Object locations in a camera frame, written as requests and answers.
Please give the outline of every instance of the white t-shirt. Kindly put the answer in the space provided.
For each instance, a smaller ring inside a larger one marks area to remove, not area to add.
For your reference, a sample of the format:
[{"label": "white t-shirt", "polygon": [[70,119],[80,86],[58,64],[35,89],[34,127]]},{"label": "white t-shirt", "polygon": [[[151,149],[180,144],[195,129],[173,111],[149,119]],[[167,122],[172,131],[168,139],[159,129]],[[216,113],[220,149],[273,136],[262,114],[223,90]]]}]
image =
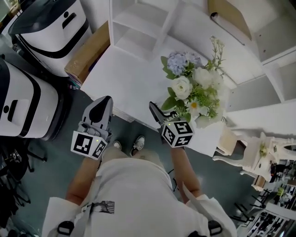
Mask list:
[{"label": "white t-shirt", "polygon": [[[158,165],[133,158],[115,159],[103,164],[97,176],[101,185],[85,237],[187,237],[194,231],[210,236],[207,218],[190,202],[185,205],[176,199],[169,175]],[[198,199],[235,237],[235,226],[220,204],[206,195]],[[72,219],[78,208],[69,201],[50,198],[42,237]]]}]

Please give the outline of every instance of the white ornate stand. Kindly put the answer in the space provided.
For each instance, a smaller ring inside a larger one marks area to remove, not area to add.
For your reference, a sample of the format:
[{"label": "white ornate stand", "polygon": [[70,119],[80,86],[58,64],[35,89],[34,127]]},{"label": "white ornate stand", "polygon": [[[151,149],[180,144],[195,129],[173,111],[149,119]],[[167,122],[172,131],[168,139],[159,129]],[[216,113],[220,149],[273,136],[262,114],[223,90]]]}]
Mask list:
[{"label": "white ornate stand", "polygon": [[[279,163],[280,160],[296,160],[296,151],[286,149],[286,146],[296,145],[294,139],[282,139],[267,137],[263,132],[258,137],[238,136],[237,140],[247,142],[244,156],[241,160],[232,160],[222,156],[214,156],[214,161],[224,161],[230,165],[242,167],[244,171],[240,174],[247,174],[252,177],[260,175],[266,181],[270,181],[270,161]],[[264,143],[267,149],[267,155],[260,157],[260,145]]]}]

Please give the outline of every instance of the black stripe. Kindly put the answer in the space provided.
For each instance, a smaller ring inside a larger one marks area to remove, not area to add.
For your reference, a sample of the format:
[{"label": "black stripe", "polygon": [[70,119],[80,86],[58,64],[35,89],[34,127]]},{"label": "black stripe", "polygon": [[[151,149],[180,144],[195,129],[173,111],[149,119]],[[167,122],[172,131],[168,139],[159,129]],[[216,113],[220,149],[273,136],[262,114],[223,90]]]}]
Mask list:
[{"label": "black stripe", "polygon": [[30,129],[31,124],[32,124],[32,121],[34,119],[35,112],[37,110],[37,106],[38,106],[39,101],[40,101],[41,89],[40,89],[39,84],[34,80],[34,78],[32,78],[29,74],[27,74],[22,69],[19,69],[19,70],[31,81],[31,83],[33,85],[33,88],[34,88],[33,98],[32,98],[28,113],[27,113],[27,117],[25,119],[23,129],[22,129],[21,133],[19,134],[20,137],[24,137],[24,136],[26,136],[28,134],[29,129]]},{"label": "black stripe", "polygon": [[11,106],[9,108],[9,113],[8,113],[8,116],[7,116],[7,120],[9,122],[12,122],[12,118],[13,118],[13,115],[14,115],[14,111],[15,111],[15,108],[17,106],[17,103],[18,103],[18,100],[13,100],[11,102]]},{"label": "black stripe", "polygon": [[22,39],[22,41],[32,50],[34,50],[35,52],[42,54],[44,56],[47,57],[51,57],[51,58],[63,58],[64,56],[66,56],[72,49],[73,47],[78,43],[78,41],[81,39],[81,37],[84,35],[84,33],[87,31],[89,27],[89,23],[88,20],[85,20],[85,23],[83,24],[83,26],[77,31],[77,33],[73,36],[73,38],[66,44],[66,46],[64,48],[62,48],[59,51],[56,52],[48,52],[48,51],[44,51],[44,50],[40,50],[38,48],[35,48],[34,46],[30,45],[23,37],[22,35],[19,35],[19,37]]},{"label": "black stripe", "polygon": [[76,17],[75,13],[72,13],[62,24],[63,29]]},{"label": "black stripe", "polygon": [[10,73],[8,66],[6,65],[5,61],[0,58],[0,119],[3,113],[3,108],[5,105],[5,99],[7,96],[9,83],[10,83]]}]

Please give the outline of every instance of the white shoe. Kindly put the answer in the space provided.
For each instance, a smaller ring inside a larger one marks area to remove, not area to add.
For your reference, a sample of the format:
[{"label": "white shoe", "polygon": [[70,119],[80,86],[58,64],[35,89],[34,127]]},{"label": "white shoe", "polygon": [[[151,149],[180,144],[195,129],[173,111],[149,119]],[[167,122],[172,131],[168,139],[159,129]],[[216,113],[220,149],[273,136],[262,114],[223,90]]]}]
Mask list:
[{"label": "white shoe", "polygon": [[118,149],[120,149],[120,150],[122,150],[122,146],[121,146],[121,144],[120,144],[119,141],[113,142],[113,146],[116,147],[116,148],[118,148]]},{"label": "white shoe", "polygon": [[130,150],[129,155],[130,155],[130,156],[133,156],[135,150],[137,150],[138,152],[139,152],[140,150],[142,150],[143,147],[144,147],[144,144],[145,144],[145,137],[144,137],[144,136],[139,136],[139,137],[136,139],[136,141],[135,141],[135,143],[134,143],[134,145],[133,145],[133,148]]}]

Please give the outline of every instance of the floor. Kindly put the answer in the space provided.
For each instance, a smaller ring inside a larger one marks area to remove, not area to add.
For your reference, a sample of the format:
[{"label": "floor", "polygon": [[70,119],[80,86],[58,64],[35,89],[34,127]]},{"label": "floor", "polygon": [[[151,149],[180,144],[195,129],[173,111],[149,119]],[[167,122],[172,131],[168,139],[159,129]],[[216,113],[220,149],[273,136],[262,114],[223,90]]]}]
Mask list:
[{"label": "floor", "polygon": [[[14,219],[32,233],[41,234],[49,198],[65,197],[67,187],[82,162],[81,156],[70,151],[72,133],[77,128],[85,107],[92,101],[82,91],[73,91],[72,95],[73,103],[68,118],[55,140],[45,142],[35,139],[30,144],[32,152],[48,158],[47,162],[31,160],[35,172],[27,172],[22,180],[31,204],[21,207]],[[126,153],[129,153],[134,139],[138,135],[144,135],[145,148],[158,152],[167,172],[173,168],[169,147],[161,144],[157,132],[137,122],[128,123],[118,117],[112,118],[110,127],[113,139],[122,143]],[[247,203],[251,195],[256,193],[251,187],[254,178],[240,175],[240,168],[220,161],[214,162],[209,156],[191,149],[186,152],[203,192],[209,197],[215,197],[227,214],[235,214],[234,202]],[[242,152],[237,148],[232,158],[241,159]]]}]

